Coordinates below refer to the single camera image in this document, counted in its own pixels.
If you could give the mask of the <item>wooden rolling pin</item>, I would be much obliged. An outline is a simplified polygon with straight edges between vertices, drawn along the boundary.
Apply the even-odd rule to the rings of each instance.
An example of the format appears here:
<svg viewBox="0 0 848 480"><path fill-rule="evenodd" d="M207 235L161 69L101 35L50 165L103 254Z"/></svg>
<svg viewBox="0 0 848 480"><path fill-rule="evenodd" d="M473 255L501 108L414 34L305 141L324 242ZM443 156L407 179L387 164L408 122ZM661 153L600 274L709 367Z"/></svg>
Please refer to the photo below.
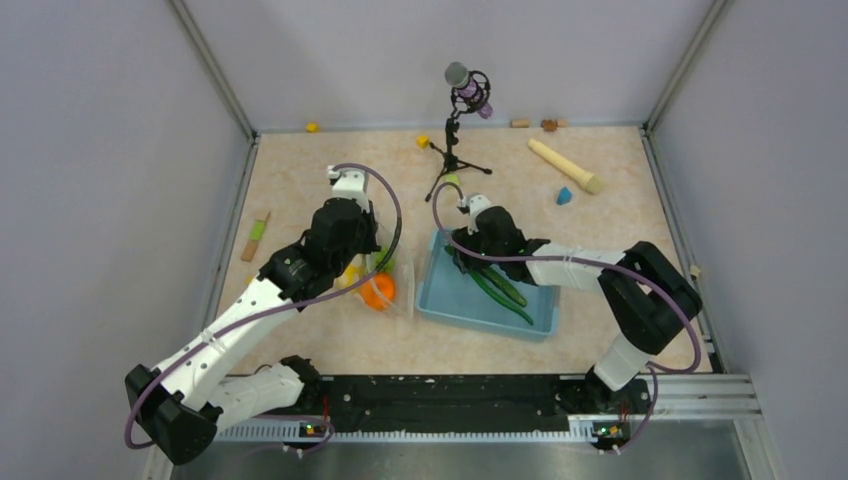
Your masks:
<svg viewBox="0 0 848 480"><path fill-rule="evenodd" d="M541 141L529 139L527 146L533 153L574 180L587 193L599 194L604 189L604 182L598 175L580 167Z"/></svg>

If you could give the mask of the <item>green wooden toy knife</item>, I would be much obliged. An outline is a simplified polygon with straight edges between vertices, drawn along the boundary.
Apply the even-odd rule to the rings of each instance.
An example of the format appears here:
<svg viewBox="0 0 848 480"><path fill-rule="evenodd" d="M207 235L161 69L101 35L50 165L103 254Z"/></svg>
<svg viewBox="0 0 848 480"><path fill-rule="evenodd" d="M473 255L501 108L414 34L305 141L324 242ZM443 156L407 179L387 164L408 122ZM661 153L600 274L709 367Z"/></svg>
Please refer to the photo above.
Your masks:
<svg viewBox="0 0 848 480"><path fill-rule="evenodd" d="M270 216L270 209L260 210L255 213L247 241L240 255L241 261L251 262L254 259Z"/></svg>

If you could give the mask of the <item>clear dotted zip bag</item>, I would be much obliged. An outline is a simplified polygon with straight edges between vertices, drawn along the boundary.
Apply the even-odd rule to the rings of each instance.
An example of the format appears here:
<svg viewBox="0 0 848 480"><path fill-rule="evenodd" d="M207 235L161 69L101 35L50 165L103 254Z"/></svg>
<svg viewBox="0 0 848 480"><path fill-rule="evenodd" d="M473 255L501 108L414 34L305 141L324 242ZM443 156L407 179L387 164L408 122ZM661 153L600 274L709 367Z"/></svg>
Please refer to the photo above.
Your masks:
<svg viewBox="0 0 848 480"><path fill-rule="evenodd" d="M377 243L380 250L372 254L357 255L343 273L334 280L333 290L343 290L376 271L375 276L346 296L376 313L396 318L413 316L415 273L410 252L399 243L388 256L393 230L378 224Z"/></svg>

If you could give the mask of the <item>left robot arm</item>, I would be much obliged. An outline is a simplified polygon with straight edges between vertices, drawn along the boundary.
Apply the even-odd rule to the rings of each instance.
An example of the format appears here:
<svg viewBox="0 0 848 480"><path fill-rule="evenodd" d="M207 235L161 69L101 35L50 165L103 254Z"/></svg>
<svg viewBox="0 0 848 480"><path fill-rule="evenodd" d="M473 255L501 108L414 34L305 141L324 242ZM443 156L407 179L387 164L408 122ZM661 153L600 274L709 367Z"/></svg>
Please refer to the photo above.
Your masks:
<svg viewBox="0 0 848 480"><path fill-rule="evenodd" d="M270 410L308 413L319 404L318 373L299 357L250 376L228 374L269 333L307 306L337 297L337 277L360 254L378 251L369 200L330 198L301 238L276 251L237 300L206 330L153 368L124 379L129 424L175 465L197 458L216 434Z"/></svg>

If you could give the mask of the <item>orange fruit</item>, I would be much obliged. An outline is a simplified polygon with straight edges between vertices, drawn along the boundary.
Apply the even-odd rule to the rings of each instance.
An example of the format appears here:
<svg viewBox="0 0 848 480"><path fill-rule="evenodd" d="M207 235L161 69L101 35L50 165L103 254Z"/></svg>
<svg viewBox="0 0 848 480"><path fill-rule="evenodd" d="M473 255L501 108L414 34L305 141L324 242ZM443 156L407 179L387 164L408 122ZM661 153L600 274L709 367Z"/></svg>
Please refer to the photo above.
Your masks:
<svg viewBox="0 0 848 480"><path fill-rule="evenodd" d="M363 302L376 311L384 311L393 305L396 285L389 274L377 273L359 288Z"/></svg>

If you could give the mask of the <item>thin green chili pepper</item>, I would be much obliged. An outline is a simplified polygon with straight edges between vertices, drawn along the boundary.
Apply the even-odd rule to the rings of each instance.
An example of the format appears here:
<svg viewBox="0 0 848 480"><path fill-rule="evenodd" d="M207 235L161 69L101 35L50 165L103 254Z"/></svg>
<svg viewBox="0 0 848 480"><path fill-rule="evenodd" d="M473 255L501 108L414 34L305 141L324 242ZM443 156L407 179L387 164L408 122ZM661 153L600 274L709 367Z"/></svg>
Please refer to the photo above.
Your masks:
<svg viewBox="0 0 848 480"><path fill-rule="evenodd" d="M468 275L495 303L518 315L528 325L534 324L534 320L526 311L527 299L505 276L498 273L493 267L470 271Z"/></svg>

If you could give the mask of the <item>blue plastic basket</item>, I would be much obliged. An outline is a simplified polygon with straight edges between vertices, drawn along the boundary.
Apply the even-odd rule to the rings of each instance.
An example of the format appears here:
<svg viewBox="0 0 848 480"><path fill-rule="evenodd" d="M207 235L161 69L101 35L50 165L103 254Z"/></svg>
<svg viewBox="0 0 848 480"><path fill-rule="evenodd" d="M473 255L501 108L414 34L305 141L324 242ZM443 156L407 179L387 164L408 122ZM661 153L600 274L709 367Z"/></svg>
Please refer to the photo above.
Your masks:
<svg viewBox="0 0 848 480"><path fill-rule="evenodd" d="M556 287L518 282L510 285L527 305L520 315L492 299L453 264L435 231L429 244L427 274L416 288L415 309L430 321L521 340L542 342L557 331L560 308Z"/></svg>

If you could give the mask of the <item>yellow mango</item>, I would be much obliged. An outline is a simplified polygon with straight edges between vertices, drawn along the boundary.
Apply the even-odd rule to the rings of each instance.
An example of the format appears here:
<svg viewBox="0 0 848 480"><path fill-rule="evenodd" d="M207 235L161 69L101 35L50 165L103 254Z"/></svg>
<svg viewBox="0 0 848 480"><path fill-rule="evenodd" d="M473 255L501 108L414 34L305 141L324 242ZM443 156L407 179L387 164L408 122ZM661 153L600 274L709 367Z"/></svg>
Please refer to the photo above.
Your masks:
<svg viewBox="0 0 848 480"><path fill-rule="evenodd" d="M351 262L343 273L335 279L337 289L345 289L358 282L363 276L364 267L360 262Z"/></svg>

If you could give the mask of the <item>green grapes bunch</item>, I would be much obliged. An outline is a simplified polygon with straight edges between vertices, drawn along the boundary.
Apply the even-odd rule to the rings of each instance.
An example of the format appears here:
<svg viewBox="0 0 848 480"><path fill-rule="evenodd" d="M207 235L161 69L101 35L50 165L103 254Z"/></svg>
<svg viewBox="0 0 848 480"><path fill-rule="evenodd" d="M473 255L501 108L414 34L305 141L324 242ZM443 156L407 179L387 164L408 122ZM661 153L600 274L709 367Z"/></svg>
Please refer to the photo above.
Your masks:
<svg viewBox="0 0 848 480"><path fill-rule="evenodd" d="M396 258L389 253L388 247L382 247L373 255L375 269L380 273L391 274L395 268Z"/></svg>

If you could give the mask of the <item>green cucumber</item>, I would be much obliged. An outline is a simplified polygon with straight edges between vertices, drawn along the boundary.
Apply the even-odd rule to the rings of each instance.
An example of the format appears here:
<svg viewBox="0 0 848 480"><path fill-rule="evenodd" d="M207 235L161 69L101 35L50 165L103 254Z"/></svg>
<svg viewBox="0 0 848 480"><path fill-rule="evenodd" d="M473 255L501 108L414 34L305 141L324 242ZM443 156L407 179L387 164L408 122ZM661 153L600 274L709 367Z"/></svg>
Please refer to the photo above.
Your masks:
<svg viewBox="0 0 848 480"><path fill-rule="evenodd" d="M506 305L524 308L528 305L525 296L495 268L487 267L479 272L488 295Z"/></svg>

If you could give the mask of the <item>brown wooden block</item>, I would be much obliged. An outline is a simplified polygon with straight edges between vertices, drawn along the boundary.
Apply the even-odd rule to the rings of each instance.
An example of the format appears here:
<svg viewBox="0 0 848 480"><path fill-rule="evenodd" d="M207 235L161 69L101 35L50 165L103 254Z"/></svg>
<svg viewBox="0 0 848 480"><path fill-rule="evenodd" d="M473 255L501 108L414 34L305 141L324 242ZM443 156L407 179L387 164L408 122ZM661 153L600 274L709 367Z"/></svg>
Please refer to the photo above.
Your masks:
<svg viewBox="0 0 848 480"><path fill-rule="evenodd" d="M540 122L540 127L545 132L555 132L559 129L567 128L569 125L570 125L569 121L565 118L543 119Z"/></svg>

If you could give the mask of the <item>blue toy block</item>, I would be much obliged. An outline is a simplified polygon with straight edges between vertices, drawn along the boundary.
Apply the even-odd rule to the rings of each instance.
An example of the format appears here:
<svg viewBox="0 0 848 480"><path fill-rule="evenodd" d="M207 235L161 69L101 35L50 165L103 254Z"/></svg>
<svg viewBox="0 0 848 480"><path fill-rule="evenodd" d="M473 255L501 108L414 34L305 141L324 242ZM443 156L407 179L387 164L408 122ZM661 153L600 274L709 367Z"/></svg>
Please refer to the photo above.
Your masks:
<svg viewBox="0 0 848 480"><path fill-rule="evenodd" d="M569 204L573 199L573 193L568 187L562 187L556 198L556 203L560 206Z"/></svg>

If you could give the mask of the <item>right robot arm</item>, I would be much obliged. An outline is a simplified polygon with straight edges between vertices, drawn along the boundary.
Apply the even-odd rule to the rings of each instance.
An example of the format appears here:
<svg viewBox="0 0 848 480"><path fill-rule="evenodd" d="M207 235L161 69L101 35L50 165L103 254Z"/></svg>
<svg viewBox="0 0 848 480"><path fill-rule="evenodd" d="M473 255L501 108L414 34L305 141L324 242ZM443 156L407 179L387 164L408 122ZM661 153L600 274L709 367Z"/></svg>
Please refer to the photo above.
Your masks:
<svg viewBox="0 0 848 480"><path fill-rule="evenodd" d="M693 319L703 301L692 285L652 243L623 251L567 248L524 236L512 215L484 196L460 203L468 217L450 233L463 272L493 266L513 282L565 287L602 296L619 333L589 370L586 397L600 412L612 412L627 397L626 384L651 365L681 331L697 338Z"/></svg>

